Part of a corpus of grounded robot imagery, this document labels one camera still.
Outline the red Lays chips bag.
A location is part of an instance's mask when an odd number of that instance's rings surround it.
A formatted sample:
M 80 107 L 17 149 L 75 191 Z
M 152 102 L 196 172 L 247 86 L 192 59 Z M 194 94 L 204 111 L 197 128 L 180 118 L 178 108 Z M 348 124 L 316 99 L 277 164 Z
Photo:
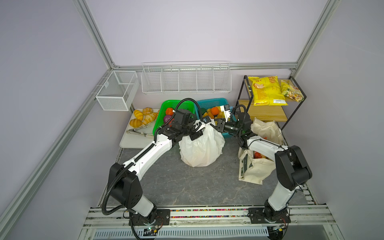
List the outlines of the red Lays chips bag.
M 267 159 L 267 157 L 259 152 L 254 152 L 254 159 Z

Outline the white plastic grocery bag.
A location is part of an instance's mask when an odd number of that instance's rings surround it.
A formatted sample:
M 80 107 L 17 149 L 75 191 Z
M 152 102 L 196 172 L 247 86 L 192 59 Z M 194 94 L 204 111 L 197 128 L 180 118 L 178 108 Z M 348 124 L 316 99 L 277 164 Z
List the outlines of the white plastic grocery bag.
M 186 136 L 179 141 L 181 160 L 190 167 L 207 167 L 223 153 L 225 139 L 220 132 L 208 124 L 202 134 L 195 140 Z

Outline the canvas tote bag floral print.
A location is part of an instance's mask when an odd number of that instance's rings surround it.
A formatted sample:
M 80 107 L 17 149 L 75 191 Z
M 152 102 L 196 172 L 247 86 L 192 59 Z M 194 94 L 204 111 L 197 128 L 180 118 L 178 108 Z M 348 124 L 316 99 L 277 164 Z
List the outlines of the canvas tote bag floral print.
M 261 136 L 265 140 L 271 141 L 278 145 L 283 145 L 283 134 L 278 124 L 274 121 L 263 122 L 254 118 L 251 125 L 253 133 Z M 267 157 L 267 159 L 254 159 L 252 150 L 244 150 L 239 148 L 238 158 L 239 164 L 239 180 L 247 183 L 262 185 L 273 170 L 276 169 L 275 163 Z

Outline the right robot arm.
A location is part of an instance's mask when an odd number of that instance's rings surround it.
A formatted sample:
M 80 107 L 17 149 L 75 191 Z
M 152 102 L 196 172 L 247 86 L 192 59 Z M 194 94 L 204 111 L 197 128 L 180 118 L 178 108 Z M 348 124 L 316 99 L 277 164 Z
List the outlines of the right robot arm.
M 268 223 L 279 220 L 289 222 L 288 202 L 301 186 L 312 178 L 309 164 L 298 146 L 284 146 L 273 143 L 251 131 L 251 118 L 246 112 L 235 116 L 238 105 L 230 109 L 229 105 L 220 106 L 225 117 L 218 119 L 217 130 L 235 137 L 241 149 L 258 152 L 275 163 L 278 183 L 272 195 L 266 200 L 264 210 L 254 213 Z

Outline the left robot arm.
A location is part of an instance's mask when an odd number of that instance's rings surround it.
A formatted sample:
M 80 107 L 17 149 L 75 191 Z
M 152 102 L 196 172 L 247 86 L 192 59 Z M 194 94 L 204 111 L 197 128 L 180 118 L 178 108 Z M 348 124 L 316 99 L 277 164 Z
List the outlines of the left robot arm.
M 102 213 L 111 215 L 119 209 L 126 209 L 152 222 L 157 207 L 143 194 L 141 179 L 149 168 L 183 137 L 195 139 L 202 135 L 205 123 L 201 108 L 191 98 L 181 100 L 171 119 L 156 129 L 154 140 L 136 156 L 123 164 L 111 166 L 107 190 L 102 200 Z

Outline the purple onion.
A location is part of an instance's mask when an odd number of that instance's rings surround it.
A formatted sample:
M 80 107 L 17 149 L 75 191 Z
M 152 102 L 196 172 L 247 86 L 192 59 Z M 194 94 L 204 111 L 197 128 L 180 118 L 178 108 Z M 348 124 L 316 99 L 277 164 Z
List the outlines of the purple onion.
M 171 115 L 165 115 L 164 116 L 164 123 L 167 123 L 172 118 Z

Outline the green plastic basket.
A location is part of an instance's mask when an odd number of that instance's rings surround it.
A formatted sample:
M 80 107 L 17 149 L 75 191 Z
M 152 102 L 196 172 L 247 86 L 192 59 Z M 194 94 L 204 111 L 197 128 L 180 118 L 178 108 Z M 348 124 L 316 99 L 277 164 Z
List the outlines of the green plastic basket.
M 153 128 L 153 134 L 155 134 L 155 131 L 157 128 L 161 127 L 165 123 L 164 117 L 166 116 L 166 110 L 168 108 L 175 109 L 179 102 L 180 102 L 180 100 L 167 100 L 167 101 L 164 101 L 162 103 L 161 108 L 159 110 L 159 114 L 157 116 L 157 119 L 156 119 L 156 122 L 154 125 L 154 128 Z M 181 104 L 181 106 L 179 107 L 179 109 L 185 109 L 185 110 L 188 110 L 191 113 L 197 115 L 196 110 L 195 110 L 195 104 L 191 101 L 183 102 Z

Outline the black wooden shelf rack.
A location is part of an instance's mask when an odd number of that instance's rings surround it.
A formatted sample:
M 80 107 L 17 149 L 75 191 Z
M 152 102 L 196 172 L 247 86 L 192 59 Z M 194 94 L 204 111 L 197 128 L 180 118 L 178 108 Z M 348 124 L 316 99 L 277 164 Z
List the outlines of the black wooden shelf rack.
M 276 76 L 244 76 L 236 100 L 236 106 L 245 107 L 251 119 L 277 122 L 284 130 L 293 116 L 307 99 L 306 94 L 294 77 L 280 80 Z

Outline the teal plastic basket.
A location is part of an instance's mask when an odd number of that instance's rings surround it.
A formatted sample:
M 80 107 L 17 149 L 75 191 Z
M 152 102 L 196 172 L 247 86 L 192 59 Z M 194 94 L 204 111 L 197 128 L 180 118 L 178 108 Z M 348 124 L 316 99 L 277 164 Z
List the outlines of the teal plastic basket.
M 228 101 L 225 98 L 200 100 L 200 101 L 197 101 L 197 103 L 201 108 L 202 115 L 205 114 L 208 111 L 208 109 L 211 109 L 213 107 L 217 107 L 220 110 L 220 106 L 229 105 Z M 198 114 L 198 108 L 196 107 L 196 105 L 195 105 L 195 114 L 197 118 L 200 119 Z M 226 132 L 223 132 L 222 135 L 224 138 L 232 137 L 230 133 L 226 133 Z

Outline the large yellow chips bag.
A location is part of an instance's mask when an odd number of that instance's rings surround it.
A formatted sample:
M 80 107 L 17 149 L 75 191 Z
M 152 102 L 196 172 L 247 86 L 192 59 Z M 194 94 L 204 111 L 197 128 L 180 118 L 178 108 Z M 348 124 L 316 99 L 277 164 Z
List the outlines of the large yellow chips bag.
M 287 106 L 277 76 L 248 77 L 254 96 L 254 106 Z

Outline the white bread tray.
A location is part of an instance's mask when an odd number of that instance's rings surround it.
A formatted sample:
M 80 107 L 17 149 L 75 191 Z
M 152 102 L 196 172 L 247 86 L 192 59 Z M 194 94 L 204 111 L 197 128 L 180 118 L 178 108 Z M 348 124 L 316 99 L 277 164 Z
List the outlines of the white bread tray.
M 148 125 L 148 124 L 155 125 L 158 113 L 159 113 L 159 109 L 152 109 L 152 108 L 136 109 L 133 111 L 133 114 L 130 120 L 139 119 L 143 122 L 143 125 Z M 139 135 L 127 134 L 126 130 L 120 142 L 120 147 L 122 149 L 143 149 L 153 141 L 154 137 L 146 138 Z

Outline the croissant bread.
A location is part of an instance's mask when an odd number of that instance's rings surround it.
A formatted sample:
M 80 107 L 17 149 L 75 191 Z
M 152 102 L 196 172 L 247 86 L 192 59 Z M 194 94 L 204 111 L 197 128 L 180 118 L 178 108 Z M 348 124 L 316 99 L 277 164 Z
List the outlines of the croissant bread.
M 139 128 L 143 125 L 143 122 L 139 119 L 132 119 L 130 120 L 130 126 L 132 128 Z

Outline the metal tongs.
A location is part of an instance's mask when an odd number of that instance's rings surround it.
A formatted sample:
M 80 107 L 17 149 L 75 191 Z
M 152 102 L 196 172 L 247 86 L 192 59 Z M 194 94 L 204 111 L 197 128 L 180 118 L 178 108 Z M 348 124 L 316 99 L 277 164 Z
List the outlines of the metal tongs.
M 154 125 L 152 124 L 142 125 L 138 128 L 132 128 L 131 126 L 129 126 L 126 130 L 126 133 L 132 134 L 132 135 L 139 135 L 146 138 L 151 138 L 154 136 L 153 130 L 154 130 Z

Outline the small yellow snack bag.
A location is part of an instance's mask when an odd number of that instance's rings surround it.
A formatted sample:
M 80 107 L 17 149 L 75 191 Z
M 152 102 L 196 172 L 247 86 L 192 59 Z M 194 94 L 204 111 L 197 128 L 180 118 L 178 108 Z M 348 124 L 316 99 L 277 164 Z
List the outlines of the small yellow snack bag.
M 292 85 L 288 80 L 281 80 L 281 90 L 285 97 L 295 102 L 300 103 L 305 99 L 301 90 L 298 87 Z

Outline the small white mesh basket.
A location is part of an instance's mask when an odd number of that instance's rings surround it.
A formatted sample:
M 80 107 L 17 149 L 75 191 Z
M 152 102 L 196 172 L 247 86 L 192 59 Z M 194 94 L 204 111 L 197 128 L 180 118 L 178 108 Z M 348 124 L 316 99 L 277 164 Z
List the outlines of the small white mesh basket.
M 111 71 L 96 99 L 104 111 L 128 112 L 139 86 L 136 71 Z

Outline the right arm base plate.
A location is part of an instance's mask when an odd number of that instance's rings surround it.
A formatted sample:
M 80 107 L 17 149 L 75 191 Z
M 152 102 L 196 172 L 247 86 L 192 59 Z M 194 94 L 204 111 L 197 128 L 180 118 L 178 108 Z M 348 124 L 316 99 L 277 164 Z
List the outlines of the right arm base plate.
M 248 218 L 252 224 L 289 224 L 291 223 L 288 209 L 275 211 L 270 207 L 256 207 L 248 209 Z

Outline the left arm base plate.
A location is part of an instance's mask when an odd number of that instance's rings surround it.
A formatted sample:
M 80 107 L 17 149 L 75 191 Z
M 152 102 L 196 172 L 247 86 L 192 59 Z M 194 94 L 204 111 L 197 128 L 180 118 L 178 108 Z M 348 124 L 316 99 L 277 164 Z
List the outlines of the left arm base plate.
M 144 217 L 138 213 L 130 213 L 129 217 L 131 218 L 134 226 L 168 226 L 171 219 L 171 210 L 170 209 L 155 209 L 147 216 Z

